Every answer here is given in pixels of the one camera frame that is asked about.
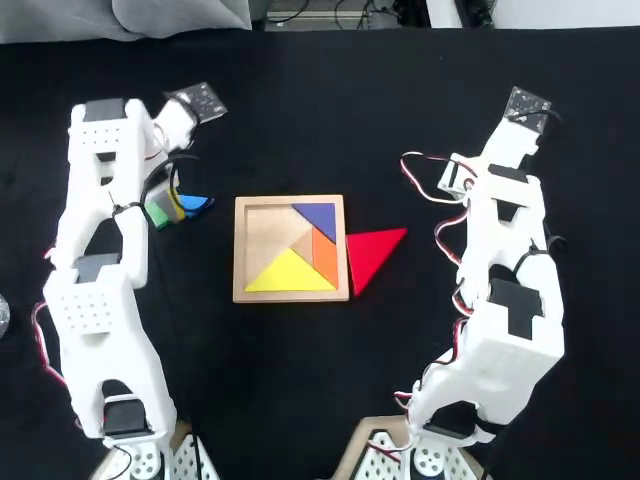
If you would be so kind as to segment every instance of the black cable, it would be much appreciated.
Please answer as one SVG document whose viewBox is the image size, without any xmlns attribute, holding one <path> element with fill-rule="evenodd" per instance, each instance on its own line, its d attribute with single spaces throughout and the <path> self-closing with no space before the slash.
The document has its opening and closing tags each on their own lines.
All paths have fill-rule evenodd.
<svg viewBox="0 0 640 480">
<path fill-rule="evenodd" d="M 133 463 L 133 457 L 131 456 L 131 454 L 129 452 L 127 452 L 124 448 L 121 448 L 117 445 L 114 445 L 113 448 L 115 448 L 116 450 L 120 450 L 122 453 L 126 453 L 127 456 L 129 457 L 129 461 L 127 462 L 127 466 L 124 467 L 124 470 L 122 470 L 118 475 L 114 476 L 114 477 L 109 477 L 107 480 L 116 480 L 116 478 L 120 478 L 122 477 L 122 475 L 124 475 L 125 473 L 127 473 L 127 470 L 129 470 L 129 467 L 131 466 L 131 464 Z"/>
<path fill-rule="evenodd" d="M 189 208 L 189 207 L 185 207 L 181 202 L 180 199 L 178 198 L 178 196 L 176 195 L 175 192 L 175 176 L 176 176 L 176 172 L 177 172 L 177 166 L 178 166 L 178 161 L 179 160 L 200 160 L 198 157 L 196 157 L 195 155 L 191 155 L 188 153 L 174 153 L 169 155 L 168 158 L 166 158 L 165 160 L 163 160 L 162 162 L 160 162 L 158 165 L 156 165 L 156 167 L 151 170 L 151 172 L 149 173 L 149 175 L 147 176 L 147 178 L 145 179 L 144 183 L 142 184 L 142 195 L 140 196 L 140 206 L 144 207 L 144 204 L 146 203 L 147 200 L 147 195 L 149 193 L 149 185 L 151 184 L 151 182 L 153 181 L 154 177 L 156 175 L 158 175 L 160 172 L 164 172 L 166 170 L 167 165 L 171 164 L 171 172 L 169 174 L 169 195 L 171 196 L 171 199 L 175 202 L 176 206 L 182 210 L 183 212 L 189 212 L 189 213 L 199 213 L 201 211 L 203 211 L 205 208 L 207 208 L 209 206 L 209 201 L 206 201 L 204 204 L 202 204 L 199 207 L 196 208 Z M 128 207 L 131 206 L 138 206 L 134 203 L 129 204 Z M 115 205 L 114 206 L 114 215 L 121 213 L 122 211 L 124 211 L 125 207 L 120 207 Z"/>
<path fill-rule="evenodd" d="M 507 115 L 506 118 L 513 122 L 515 120 L 519 120 L 520 118 L 528 117 L 530 115 L 546 115 L 548 117 L 555 118 L 558 121 L 558 123 L 564 123 L 564 120 L 562 120 L 562 117 L 558 112 L 556 112 L 555 110 L 542 109 L 542 108 L 539 110 L 531 110 L 529 112 L 514 113 L 512 115 Z"/>
<path fill-rule="evenodd" d="M 524 263 L 524 261 L 529 258 L 532 257 L 534 255 L 549 255 L 549 252 L 547 250 L 541 250 L 539 249 L 535 243 L 533 243 L 533 240 L 531 240 L 531 246 L 529 247 L 529 250 L 527 250 L 516 262 L 516 266 L 513 267 L 513 274 L 517 275 L 518 271 L 520 270 L 520 267 L 522 266 L 522 264 Z"/>
<path fill-rule="evenodd" d="M 367 0 L 364 2 L 362 6 L 362 12 L 360 14 L 360 20 L 358 21 L 358 25 L 356 26 L 356 30 L 362 30 L 364 28 L 364 19 L 367 17 L 367 13 L 369 10 L 369 5 L 373 3 L 373 0 Z"/>
<path fill-rule="evenodd" d="M 302 15 L 302 13 L 309 8 L 309 4 L 311 3 L 311 0 L 305 0 L 304 4 L 302 5 L 302 7 L 300 7 L 300 10 L 298 10 L 296 13 L 294 13 L 293 15 L 291 15 L 290 17 L 287 18 L 280 18 L 280 19 L 271 19 L 271 18 L 267 18 L 267 22 L 269 23 L 285 23 L 288 22 L 289 20 L 293 20 L 294 18 L 299 17 L 300 15 Z"/>
<path fill-rule="evenodd" d="M 338 0 L 335 6 L 333 7 L 333 20 L 334 22 L 336 22 L 336 25 L 338 25 L 338 28 L 340 30 L 344 30 L 344 28 L 342 28 L 342 25 L 340 25 L 340 20 L 338 19 L 338 9 L 340 8 L 340 5 L 342 5 L 343 3 L 344 3 L 344 0 Z"/>
<path fill-rule="evenodd" d="M 149 213 L 147 212 L 147 210 L 144 208 L 144 203 L 145 200 L 147 198 L 147 194 L 149 193 L 149 186 L 151 185 L 151 181 L 153 179 L 154 176 L 156 176 L 159 172 L 164 171 L 164 169 L 166 168 L 167 165 L 169 165 L 170 163 L 175 166 L 177 161 L 180 159 L 197 159 L 198 157 L 196 157 L 195 155 L 190 155 L 190 154 L 174 154 L 172 156 L 170 156 L 169 158 L 166 158 L 165 160 L 163 160 L 162 162 L 160 162 L 147 176 L 147 178 L 145 179 L 143 186 L 142 186 L 142 193 L 140 195 L 140 205 L 141 205 L 141 210 L 142 210 L 142 214 L 144 215 L 147 224 L 149 225 L 149 230 L 152 231 L 153 233 L 149 234 L 150 236 L 150 241 L 149 241 L 149 251 L 151 253 L 151 257 L 153 258 L 153 262 L 156 264 L 156 269 L 157 269 L 157 274 L 158 274 L 158 279 L 160 281 L 160 286 L 162 288 L 162 296 L 164 297 L 164 301 L 167 304 L 167 310 L 168 310 L 168 316 L 171 318 L 171 320 L 167 323 L 169 323 L 170 325 L 170 333 L 169 335 L 172 338 L 172 345 L 175 345 L 175 339 L 177 338 L 181 338 L 180 337 L 180 331 L 178 326 L 176 325 L 176 321 L 175 319 L 178 318 L 178 314 L 177 314 L 177 307 L 175 306 L 175 304 L 173 303 L 173 300 L 171 298 L 171 296 L 169 295 L 169 289 L 167 287 L 167 277 L 164 274 L 164 268 L 162 267 L 162 262 L 160 259 L 160 254 L 158 253 L 158 250 L 156 249 L 156 239 L 157 237 L 155 237 L 155 235 L 158 233 L 157 230 L 154 227 L 153 224 L 153 220 L 151 219 L 151 217 L 149 216 Z M 184 352 L 182 351 L 182 345 L 180 346 L 180 350 L 179 352 L 177 352 L 178 354 L 176 355 L 176 358 L 181 359 L 182 362 L 184 362 L 184 359 L 186 358 L 186 356 L 184 355 Z M 193 422 L 191 419 L 191 414 L 189 412 L 189 407 L 188 407 L 188 400 L 187 400 L 187 395 L 186 395 L 186 387 L 184 386 L 182 379 L 183 377 L 180 374 L 186 373 L 187 371 L 189 371 L 185 365 L 180 365 L 180 372 L 179 375 L 177 376 L 178 378 L 178 394 L 180 396 L 180 400 L 181 400 L 181 404 L 183 405 L 183 407 L 187 410 L 187 420 L 189 420 L 189 422 L 191 422 L 191 436 L 193 438 L 194 441 L 194 446 L 195 446 L 195 455 L 196 455 L 196 459 L 198 460 L 198 464 L 196 466 L 196 473 L 197 473 L 197 478 L 198 480 L 202 480 L 202 465 L 200 464 L 200 450 L 198 448 L 198 437 L 196 435 L 195 432 L 195 428 L 193 426 Z"/>
<path fill-rule="evenodd" d="M 196 112 L 196 109 L 193 108 L 193 105 L 191 105 L 188 101 L 186 101 L 184 98 L 182 98 L 177 93 L 164 92 L 164 96 L 169 100 L 174 100 L 174 101 L 178 102 L 180 104 L 180 106 L 185 109 L 187 114 L 195 122 L 195 126 L 193 128 L 195 128 L 198 125 L 200 125 L 200 115 L 198 115 L 198 112 Z"/>
<path fill-rule="evenodd" d="M 185 213 L 200 213 L 201 211 L 203 211 L 209 206 L 208 199 L 199 207 L 195 207 L 195 208 L 185 207 L 182 203 L 180 203 L 180 199 L 176 195 L 176 189 L 175 189 L 176 173 L 178 171 L 177 160 L 182 160 L 182 159 L 199 160 L 198 157 L 196 157 L 195 155 L 178 153 L 178 154 L 172 155 L 170 158 L 174 160 L 173 165 L 171 165 L 171 172 L 169 173 L 169 195 L 171 196 L 171 199 L 174 201 L 176 206 Z"/>
</svg>

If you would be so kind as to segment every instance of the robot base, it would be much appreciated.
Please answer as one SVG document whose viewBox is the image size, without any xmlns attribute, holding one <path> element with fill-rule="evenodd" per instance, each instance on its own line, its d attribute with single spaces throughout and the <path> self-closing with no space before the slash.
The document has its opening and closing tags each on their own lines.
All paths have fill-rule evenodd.
<svg viewBox="0 0 640 480">
<path fill-rule="evenodd" d="M 394 449 L 407 440 L 402 415 L 362 419 L 332 480 L 477 480 L 482 474 L 480 465 L 466 451 L 437 440 L 422 439 L 410 451 L 393 458 L 368 444 Z"/>
<path fill-rule="evenodd" d="M 200 453 L 202 480 L 219 480 L 218 474 L 200 439 L 198 439 L 198 449 Z M 106 461 L 107 463 L 103 465 L 100 473 L 94 475 L 92 480 L 109 480 L 113 478 L 121 480 L 197 480 L 198 478 L 196 452 L 193 447 L 193 437 L 191 434 L 185 437 L 180 447 L 175 451 L 171 461 L 173 466 L 169 467 L 166 465 L 164 474 L 158 472 L 152 477 L 148 476 L 149 474 L 147 472 L 153 472 L 155 470 L 154 467 L 161 461 L 157 455 L 140 455 L 133 452 L 133 461 L 125 472 L 123 472 L 123 470 L 129 462 L 129 456 L 127 454 L 119 450 L 114 450 Z"/>
</svg>

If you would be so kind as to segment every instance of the tangram puzzle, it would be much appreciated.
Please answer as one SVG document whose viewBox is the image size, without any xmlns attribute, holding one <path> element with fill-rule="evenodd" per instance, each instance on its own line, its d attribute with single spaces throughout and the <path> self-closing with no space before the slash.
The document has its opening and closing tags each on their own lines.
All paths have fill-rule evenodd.
<svg viewBox="0 0 640 480">
<path fill-rule="evenodd" d="M 349 298 L 341 195 L 236 198 L 234 302 Z"/>
</svg>

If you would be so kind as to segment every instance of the wooden frame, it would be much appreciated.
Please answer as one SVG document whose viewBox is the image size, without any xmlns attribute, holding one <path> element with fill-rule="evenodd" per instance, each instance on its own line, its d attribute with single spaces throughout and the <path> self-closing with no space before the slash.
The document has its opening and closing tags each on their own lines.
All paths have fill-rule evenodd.
<svg viewBox="0 0 640 480">
<path fill-rule="evenodd" d="M 247 211 L 260 207 L 291 206 L 301 203 L 332 203 L 335 205 L 338 288 L 327 291 L 246 292 Z M 296 195 L 275 197 L 237 197 L 233 252 L 233 301 L 236 303 L 327 302 L 349 299 L 349 275 L 344 227 L 342 195 Z"/>
</svg>

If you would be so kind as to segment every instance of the gray fabric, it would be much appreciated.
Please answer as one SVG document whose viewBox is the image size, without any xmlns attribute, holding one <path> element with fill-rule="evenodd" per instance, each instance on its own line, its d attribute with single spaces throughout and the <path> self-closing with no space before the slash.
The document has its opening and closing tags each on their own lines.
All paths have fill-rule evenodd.
<svg viewBox="0 0 640 480">
<path fill-rule="evenodd" d="M 164 38 L 251 28 L 247 0 L 0 0 L 0 43 Z"/>
</svg>

